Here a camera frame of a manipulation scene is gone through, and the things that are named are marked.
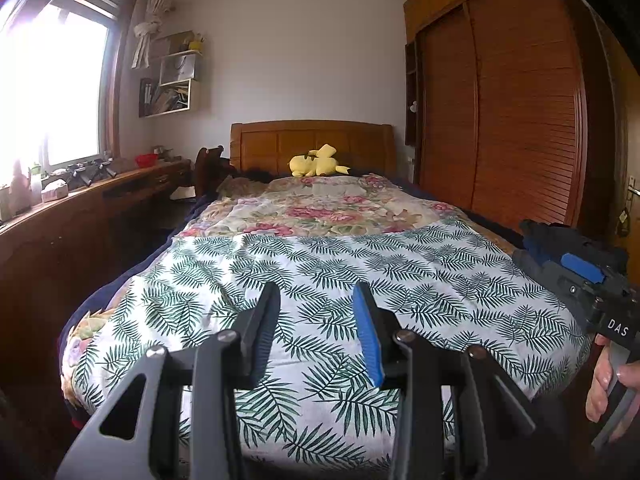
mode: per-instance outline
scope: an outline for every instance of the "door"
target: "door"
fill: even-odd
[[[469,0],[478,58],[472,210],[512,229],[573,221],[580,177],[577,45],[561,0]]]
[[[476,172],[476,56],[463,7],[418,35],[423,121],[419,185],[469,209]]]
[[[620,171],[616,183],[619,188],[619,200],[617,200],[618,209],[615,213],[616,216],[619,215],[626,207],[628,233],[619,236],[622,230],[617,229],[614,241],[617,246],[624,247],[629,253],[627,266],[629,281],[638,284],[640,283],[640,196],[629,192],[627,186],[635,181],[633,187],[640,188],[640,75],[608,28],[602,28],[602,39],[613,81],[620,144],[626,144],[626,154],[621,153],[622,160],[619,160]]]

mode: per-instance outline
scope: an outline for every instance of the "floral quilt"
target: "floral quilt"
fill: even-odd
[[[434,344],[484,345],[529,397],[561,390],[588,356],[590,341],[564,305],[451,206],[376,176],[221,191],[107,311],[71,331],[62,377],[71,402],[93,413],[144,349],[198,345],[254,305],[268,281],[280,287],[281,313],[267,375],[236,394],[242,448],[316,476],[370,475],[392,452],[398,398],[374,389],[364,369],[351,312],[359,280]],[[450,442],[447,390],[443,409]],[[187,390],[184,453],[189,417]]]

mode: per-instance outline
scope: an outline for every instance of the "trigger handle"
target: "trigger handle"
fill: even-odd
[[[618,376],[616,375],[618,368],[628,361],[629,354],[630,351],[626,348],[614,343],[613,341],[610,343],[609,363],[611,364],[613,372],[609,387],[607,388],[609,405],[607,406],[607,411],[603,415],[606,422],[591,443],[595,450],[599,450],[609,441],[609,437],[625,416],[634,400],[634,397],[636,396],[636,391],[631,388],[627,388],[624,384],[620,383],[618,381]]]

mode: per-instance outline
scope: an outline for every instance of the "window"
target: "window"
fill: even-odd
[[[34,163],[52,171],[114,149],[114,64],[132,7],[123,3],[52,0],[2,42],[0,185],[17,158],[23,173]]]

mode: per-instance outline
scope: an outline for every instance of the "sunlight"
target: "sunlight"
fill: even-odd
[[[0,46],[0,182],[19,158],[24,173],[97,155],[102,59],[108,29],[48,5]]]

